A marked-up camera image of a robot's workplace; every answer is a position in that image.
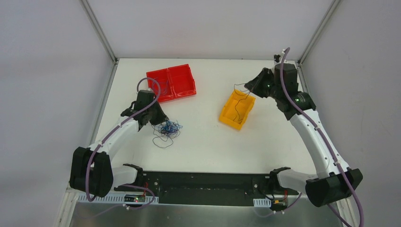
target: yellow bin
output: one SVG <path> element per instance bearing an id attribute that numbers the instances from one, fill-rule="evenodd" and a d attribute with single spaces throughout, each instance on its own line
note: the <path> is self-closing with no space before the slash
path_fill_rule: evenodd
<path id="1" fill-rule="evenodd" d="M 240 130 L 255 104 L 255 97 L 234 89 L 221 111 L 219 121 Z"/>

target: white tabletop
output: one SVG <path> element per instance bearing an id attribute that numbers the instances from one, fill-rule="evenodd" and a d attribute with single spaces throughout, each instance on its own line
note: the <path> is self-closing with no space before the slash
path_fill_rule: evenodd
<path id="1" fill-rule="evenodd" d="M 263 67 L 272 68 L 273 61 L 120 59 L 96 139 L 136 100 L 136 85 L 146 72 L 182 64 L 189 64 L 197 94 L 161 103 L 165 114 L 183 126 L 181 135 L 172 146 L 158 148 L 148 124 L 121 148 L 113 166 L 132 163 L 145 171 L 214 173 L 269 173 L 288 166 L 316 173 L 301 137 L 272 98 L 256 97 L 240 131 L 218 120 L 234 83 L 248 82 Z M 140 88 L 147 89 L 148 84 L 144 81 Z"/>

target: wire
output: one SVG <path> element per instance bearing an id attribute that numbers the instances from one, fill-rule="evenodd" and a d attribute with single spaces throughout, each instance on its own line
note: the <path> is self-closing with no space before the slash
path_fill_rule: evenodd
<path id="1" fill-rule="evenodd" d="M 166 82 L 164 82 L 164 83 L 159 82 L 159 84 L 160 84 L 160 86 L 162 84 L 166 85 L 166 87 L 163 90 L 160 90 L 161 96 L 166 95 L 167 94 L 167 89 L 168 89 L 168 80 L 166 80 Z M 152 82 L 152 90 L 155 91 L 155 83 L 154 82 Z"/>
<path id="2" fill-rule="evenodd" d="M 160 97 L 160 93 L 161 93 L 161 92 L 160 92 L 160 84 L 159 84 L 156 80 L 154 80 L 153 78 L 149 78 L 149 77 L 142 78 L 142 79 L 138 82 L 138 84 L 137 84 L 137 91 L 139 91 L 139 85 L 140 85 L 140 83 L 141 83 L 142 81 L 146 80 L 146 79 L 152 80 L 154 83 L 156 83 L 157 88 L 158 88 L 158 90 L 159 90 L 159 92 L 158 92 L 157 95 L 156 95 L 156 98 L 155 98 L 149 105 L 145 106 L 143 109 L 141 109 L 141 110 L 135 112 L 133 115 L 129 116 L 127 119 L 125 119 L 124 121 L 122 121 L 122 122 L 121 122 L 121 125 L 118 125 L 118 126 L 116 126 L 114 129 L 112 129 L 112 130 L 109 132 L 109 134 L 107 134 L 107 135 L 105 136 L 105 138 L 101 141 L 101 143 L 99 143 L 99 144 L 96 146 L 96 148 L 93 150 L 91 156 L 89 157 L 89 161 L 88 161 L 88 164 L 87 164 L 87 172 L 86 172 L 86 174 L 85 174 L 85 193 L 86 193 L 86 195 L 87 195 L 87 200 L 88 200 L 89 202 L 92 202 L 92 201 L 96 198 L 95 195 L 91 198 L 91 197 L 90 197 L 90 194 L 89 194 L 89 172 L 90 172 L 90 166 L 91 166 L 92 163 L 93 163 L 93 158 L 95 157 L 96 152 L 103 146 L 103 144 L 110 138 L 110 136 L 113 135 L 113 133 L 115 133 L 119 128 L 121 128 L 121 127 L 122 127 L 127 121 L 129 121 L 131 118 L 133 118 L 134 116 L 140 114 L 141 112 L 143 112 L 143 111 L 145 111 L 146 109 L 148 109 L 149 107 L 151 107 L 155 102 L 157 102 L 157 100 L 158 100 L 159 97 Z"/>
<path id="3" fill-rule="evenodd" d="M 237 91 L 235 90 L 235 86 L 244 85 L 244 84 L 247 84 L 247 83 L 234 84 L 234 92 L 235 92 L 237 95 L 239 95 L 239 96 L 245 96 L 245 95 L 246 95 L 245 98 L 238 100 L 237 104 L 234 106 L 234 109 L 235 109 L 235 111 L 237 112 L 237 114 L 238 114 L 238 116 L 239 116 L 238 122 L 240 122 L 242 119 L 244 119 L 244 118 L 241 119 L 241 115 L 240 115 L 239 111 L 237 110 L 238 104 L 239 104 L 242 100 L 245 100 L 245 99 L 248 98 L 249 94 L 253 91 L 253 89 L 254 89 L 255 86 L 259 83 L 259 81 L 260 81 L 261 79 L 262 79 L 262 77 L 260 77 L 260 78 L 258 79 L 258 81 L 252 86 L 251 90 L 248 90 L 248 89 L 245 90 L 245 91 L 248 91 L 248 93 L 242 94 L 242 95 L 239 94 L 239 93 L 237 93 Z"/>
<path id="4" fill-rule="evenodd" d="M 237 114 L 238 114 L 238 116 L 239 116 L 238 122 L 241 121 L 242 119 L 241 119 L 241 115 L 240 115 L 239 111 L 237 110 L 237 106 L 238 106 L 238 104 L 239 104 L 242 100 L 247 99 L 250 93 L 251 93 L 251 92 L 249 91 L 249 92 L 246 94 L 246 97 L 245 97 L 245 98 L 242 98 L 242 99 L 240 99 L 240 100 L 238 100 L 237 104 L 234 106 L 234 109 L 235 109 L 235 111 L 237 111 Z"/>
<path id="5" fill-rule="evenodd" d="M 158 126 L 152 125 L 152 128 L 153 128 L 153 135 L 156 136 L 156 137 L 154 137 L 152 139 L 153 144 L 156 145 L 159 148 L 167 148 L 167 147 L 169 147 L 169 146 L 174 144 L 173 139 L 177 138 L 181 134 L 180 129 L 183 128 L 183 126 L 180 125 L 178 122 L 175 123 L 175 122 L 172 122 L 172 121 L 166 121 L 164 123 L 159 124 Z M 157 145 L 155 143 L 155 139 L 157 139 L 157 138 L 159 138 L 163 142 L 167 142 L 170 139 L 171 140 L 171 144 L 169 144 L 169 145 L 167 145 L 165 147 L 159 146 L 159 145 Z"/>
<path id="6" fill-rule="evenodd" d="M 104 214 L 104 213 L 107 213 L 107 212 L 111 211 L 112 209 L 114 209 L 114 208 L 116 208 L 116 207 L 120 207 L 120 206 L 124 206 L 124 207 L 127 206 L 127 210 L 140 210 L 140 209 L 143 209 L 143 208 L 146 208 L 147 206 L 149 206 L 151 203 L 153 203 L 153 201 L 154 201 L 155 198 L 156 198 L 156 197 L 155 197 L 155 194 L 154 194 L 150 189 L 148 189 L 148 188 L 143 188 L 143 187 L 139 187 L 139 186 L 135 186 L 135 185 L 130 185 L 130 184 L 123 184 L 122 186 L 124 186 L 124 187 L 130 187 L 130 188 L 135 188 L 135 189 L 142 189 L 142 190 L 148 191 L 148 192 L 152 195 L 152 200 L 151 200 L 150 202 L 146 203 L 146 204 L 143 204 L 143 205 L 140 206 L 140 207 L 129 207 L 129 206 L 127 206 L 125 203 L 116 204 L 116 205 L 111 206 L 111 207 L 109 207 L 108 209 L 103 210 L 102 212 L 99 212 L 99 213 L 97 213 L 97 214 L 95 214 L 95 215 L 93 215 L 93 216 L 90 216 L 90 217 L 83 217 L 83 216 L 79 215 L 78 210 L 77 210 L 77 212 L 75 213 L 75 215 L 78 216 L 79 218 L 82 218 L 82 219 L 92 219 L 92 218 L 96 218 L 97 216 L 100 216 L 100 215 L 102 215 L 102 214 Z"/>
<path id="7" fill-rule="evenodd" d="M 266 197 L 268 200 L 270 200 L 270 201 L 275 201 L 276 198 L 274 197 L 274 195 L 272 194 L 271 196 L 273 197 L 273 199 L 269 198 L 267 195 L 264 195 L 264 197 Z"/>
<path id="8" fill-rule="evenodd" d="M 294 206 L 294 205 L 299 201 L 299 199 L 301 198 L 301 196 L 302 196 L 302 193 L 300 193 L 300 194 L 298 195 L 297 199 L 296 199 L 291 205 L 289 205 L 287 208 L 285 208 L 285 209 L 283 210 L 283 212 L 284 212 L 284 211 L 287 211 L 289 208 L 291 208 L 292 206 Z M 255 209 L 253 209 L 253 212 L 256 214 L 256 216 L 258 216 L 258 217 L 260 217 L 260 218 L 267 218 L 267 217 L 269 217 L 269 216 L 271 216 L 271 215 L 273 215 L 273 214 L 276 214 L 275 212 L 272 212 L 272 213 L 267 214 L 267 215 L 260 215 L 260 214 L 258 214 L 258 213 L 256 212 Z"/>
<path id="9" fill-rule="evenodd" d="M 148 183 L 147 182 L 145 182 L 145 188 L 148 188 Z M 145 196 L 146 195 L 146 190 L 143 190 L 143 194 L 142 194 L 142 196 Z"/>
<path id="10" fill-rule="evenodd" d="M 243 84 L 234 84 L 234 92 L 237 94 L 237 95 L 239 95 L 239 96 L 244 96 L 244 95 L 246 95 L 246 94 L 239 94 L 239 93 L 237 93 L 237 91 L 236 91 L 236 86 L 239 86 L 239 85 L 244 85 L 244 84 L 246 84 L 246 83 L 243 83 Z M 242 90 L 239 90 L 240 92 L 246 92 L 246 91 L 249 91 L 248 89 L 245 89 L 244 91 L 242 91 Z"/>
<path id="11" fill-rule="evenodd" d="M 328 148 L 328 150 L 329 150 L 329 152 L 330 152 L 330 154 L 331 154 L 331 157 L 332 157 L 333 160 L 334 160 L 334 163 L 336 163 L 337 168 L 339 169 L 339 171 L 340 171 L 342 177 L 344 178 L 345 183 L 347 184 L 349 190 L 351 191 L 352 196 L 353 196 L 354 199 L 355 199 L 355 202 L 356 202 L 356 204 L 357 204 L 358 211 L 359 211 L 359 227 L 363 227 L 363 226 L 364 226 L 364 223 L 365 223 L 365 217 L 364 217 L 364 213 L 363 213 L 363 209 L 362 209 L 361 202 L 359 201 L 359 198 L 357 197 L 357 194 L 355 193 L 354 188 L 352 187 L 352 185 L 351 185 L 351 183 L 349 182 L 347 176 L 345 175 L 345 172 L 344 172 L 344 170 L 342 169 L 341 164 L 338 163 L 337 156 L 335 155 L 334 150 L 333 150 L 333 148 L 331 147 L 331 145 L 330 145 L 330 143 L 329 143 L 329 140 L 326 138 L 326 136 L 324 135 L 323 131 L 318 127 L 318 125 L 316 124 L 316 122 L 314 122 L 314 120 L 312 120 L 312 118 L 311 118 L 309 115 L 307 115 L 301 108 L 299 108 L 299 107 L 295 104 L 295 102 L 291 99 L 291 97 L 289 96 L 289 94 L 288 94 L 288 91 L 287 91 L 286 86 L 285 86 L 285 83 L 284 83 L 283 68 L 284 68 L 284 60 L 285 60 L 285 58 L 286 58 L 286 56 L 287 56 L 289 50 L 290 50 L 290 48 L 288 47 L 288 48 L 284 51 L 284 56 L 283 56 L 283 58 L 281 59 L 281 63 L 280 63 L 280 81 L 281 81 L 281 86 L 283 87 L 284 94 L 286 95 L 286 97 L 287 97 L 288 101 L 291 103 L 291 105 L 292 105 L 296 110 L 298 110 L 298 111 L 299 111 L 299 112 L 315 127 L 315 129 L 317 129 L 317 131 L 319 132 L 320 136 L 322 137 L 324 143 L 326 144 L 326 146 L 327 146 L 327 148 Z M 349 227 L 351 226 L 348 222 L 346 222 L 346 221 L 341 217 L 341 215 L 340 215 L 336 210 L 334 210 L 333 208 L 331 208 L 331 210 L 333 211 L 333 213 L 334 213 L 346 226 L 349 226 Z"/>
<path id="12" fill-rule="evenodd" d="M 286 200 L 287 198 L 288 198 L 288 191 L 285 190 L 285 191 L 284 191 L 284 198 L 283 198 L 282 201 Z"/>

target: tangled wire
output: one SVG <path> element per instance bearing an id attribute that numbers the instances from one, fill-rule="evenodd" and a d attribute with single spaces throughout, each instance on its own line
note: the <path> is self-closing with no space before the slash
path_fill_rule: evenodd
<path id="1" fill-rule="evenodd" d="M 164 123 L 161 123 L 159 125 L 152 125 L 153 128 L 153 135 L 156 137 L 152 139 L 153 144 L 158 146 L 159 148 L 167 148 L 171 146 L 174 141 L 173 139 L 178 137 L 180 135 L 180 129 L 183 128 L 182 125 L 180 125 L 178 122 L 172 122 L 172 121 L 166 121 Z M 155 143 L 155 139 L 159 138 L 163 142 L 171 141 L 171 143 L 165 147 L 159 146 Z"/>

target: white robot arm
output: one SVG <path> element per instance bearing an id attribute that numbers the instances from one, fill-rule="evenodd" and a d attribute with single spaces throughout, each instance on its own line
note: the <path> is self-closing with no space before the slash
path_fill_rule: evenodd
<path id="1" fill-rule="evenodd" d="M 312 204 L 317 207 L 349 197 L 351 192 L 336 164 L 340 163 L 346 170 L 345 175 L 354 189 L 363 178 L 360 170 L 351 169 L 343 160 L 327 136 L 311 97 L 305 92 L 298 91 L 295 65 L 287 63 L 283 65 L 285 87 L 291 99 L 317 123 L 317 127 L 314 127 L 288 102 L 280 83 L 279 71 L 280 65 L 276 65 L 273 70 L 264 68 L 255 79 L 246 83 L 245 87 L 259 97 L 273 97 L 276 100 L 278 109 L 284 113 L 304 141 L 314 162 L 316 175 L 299 173 L 288 167 L 275 169 L 270 172 L 269 191 L 282 191 L 283 188 L 294 189 L 306 193 Z M 125 140 L 139 132 L 142 126 L 148 122 L 156 125 L 168 120 L 157 102 L 151 108 L 132 117 L 136 111 L 149 105 L 154 100 L 154 96 L 151 91 L 139 91 L 136 102 L 122 112 L 117 123 L 103 138 L 88 148 L 80 147 L 75 150 L 70 176 L 72 188 L 81 191 L 88 188 L 90 194 L 104 197 L 112 188 L 126 183 L 135 183 L 138 180 L 137 176 L 142 171 L 140 167 L 124 164 L 112 168 L 111 161 Z M 321 134 L 318 133 L 318 128 L 331 145 L 337 161 L 334 160 Z M 87 179 L 87 166 L 92 155 L 93 168 L 90 169 L 89 179 Z"/>
<path id="2" fill-rule="evenodd" d="M 273 69 L 264 68 L 255 79 L 246 83 L 245 87 L 259 97 L 272 97 L 276 100 L 278 109 L 284 113 L 304 141 L 314 162 L 316 175 L 296 172 L 288 167 L 275 169 L 270 172 L 269 190 L 280 191 L 282 188 L 290 188 L 306 193 L 312 204 L 317 207 L 349 197 L 351 192 L 337 164 L 344 169 L 354 189 L 363 178 L 360 170 L 351 169 L 344 161 L 322 126 L 313 100 L 307 93 L 298 91 L 298 73 L 295 65 L 283 64 L 283 83 L 287 94 L 283 91 L 280 69 L 280 64 L 276 64 Z M 286 95 L 317 124 L 316 127 L 291 105 Z M 337 160 L 334 160 L 318 130 L 327 139 Z"/>
<path id="3" fill-rule="evenodd" d="M 105 136 L 88 148 L 79 147 L 74 151 L 70 175 L 72 188 L 85 191 L 88 183 L 91 194 L 104 197 L 114 187 L 135 182 L 138 171 L 142 171 L 142 168 L 132 164 L 112 168 L 111 161 L 124 142 L 132 138 L 148 122 L 157 125 L 168 120 L 158 102 L 132 117 L 134 113 L 149 105 L 154 96 L 152 91 L 139 91 L 137 100 L 121 113 L 117 123 Z M 91 164 L 89 179 L 86 179 L 87 165 L 93 152 L 96 153 Z"/>

